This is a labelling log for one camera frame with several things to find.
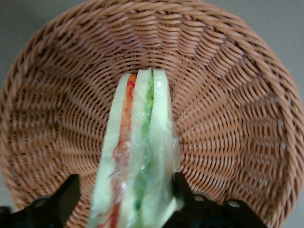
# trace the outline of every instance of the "gray background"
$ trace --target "gray background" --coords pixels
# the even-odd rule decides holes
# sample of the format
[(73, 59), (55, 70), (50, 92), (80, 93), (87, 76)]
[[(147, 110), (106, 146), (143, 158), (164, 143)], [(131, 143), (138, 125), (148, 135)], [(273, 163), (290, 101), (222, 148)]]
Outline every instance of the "gray background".
[[(0, 87), (30, 37), (56, 15), (84, 0), (0, 0)], [(294, 76), (304, 100), (304, 0), (207, 0), (241, 17)], [(12, 205), (0, 175), (0, 205)], [(304, 193), (283, 228), (304, 225)]]

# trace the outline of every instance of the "woven basket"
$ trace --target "woven basket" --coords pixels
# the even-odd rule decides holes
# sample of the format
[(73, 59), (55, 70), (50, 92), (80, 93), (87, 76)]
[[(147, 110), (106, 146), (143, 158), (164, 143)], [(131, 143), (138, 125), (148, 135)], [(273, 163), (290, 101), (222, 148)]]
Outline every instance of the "woven basket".
[(85, 227), (119, 78), (169, 77), (181, 170), (216, 202), (245, 201), (280, 227), (304, 177), (304, 119), (292, 76), (242, 20), (202, 1), (90, 1), (42, 28), (0, 97), (0, 164), (18, 208), (71, 173)]

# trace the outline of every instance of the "sandwich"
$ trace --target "sandwich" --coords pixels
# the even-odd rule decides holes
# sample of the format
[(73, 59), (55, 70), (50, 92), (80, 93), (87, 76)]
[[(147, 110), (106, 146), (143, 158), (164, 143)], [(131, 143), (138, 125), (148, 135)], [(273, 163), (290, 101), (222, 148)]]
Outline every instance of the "sandwich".
[(176, 208), (169, 83), (164, 70), (121, 77), (92, 196), (89, 228), (160, 228)]

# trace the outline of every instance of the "green filling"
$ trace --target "green filling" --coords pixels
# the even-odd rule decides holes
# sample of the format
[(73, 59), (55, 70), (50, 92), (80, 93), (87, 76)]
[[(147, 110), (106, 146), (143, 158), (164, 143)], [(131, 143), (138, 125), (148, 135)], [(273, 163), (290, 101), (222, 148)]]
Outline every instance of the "green filling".
[(144, 194), (147, 188), (147, 178), (149, 175), (149, 171), (152, 165), (152, 153), (149, 147), (149, 127), (151, 121), (151, 114), (153, 109), (153, 99), (154, 99), (154, 79), (153, 73), (151, 72), (149, 81), (148, 81), (148, 88), (146, 93), (147, 103), (145, 106), (145, 115), (146, 118), (142, 124), (142, 140), (146, 145), (144, 149), (144, 161), (143, 161), (143, 168), (137, 174), (135, 182), (134, 182), (134, 192), (136, 195), (136, 200), (134, 202), (134, 209), (137, 212), (137, 220), (134, 224), (133, 228), (142, 228), (143, 227), (143, 217), (141, 212), (141, 206), (144, 198)]

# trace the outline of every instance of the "wicker weave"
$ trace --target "wicker weave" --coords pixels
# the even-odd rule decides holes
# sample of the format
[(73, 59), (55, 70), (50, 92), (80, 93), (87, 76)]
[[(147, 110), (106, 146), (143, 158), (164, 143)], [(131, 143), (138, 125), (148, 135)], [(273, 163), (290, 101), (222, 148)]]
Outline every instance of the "wicker weave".
[(18, 208), (79, 173), (68, 227), (86, 225), (119, 77), (150, 66), (169, 77), (193, 190), (244, 200), (281, 226), (304, 177), (299, 93), (252, 29), (199, 0), (90, 1), (31, 39), (0, 97), (0, 164)]

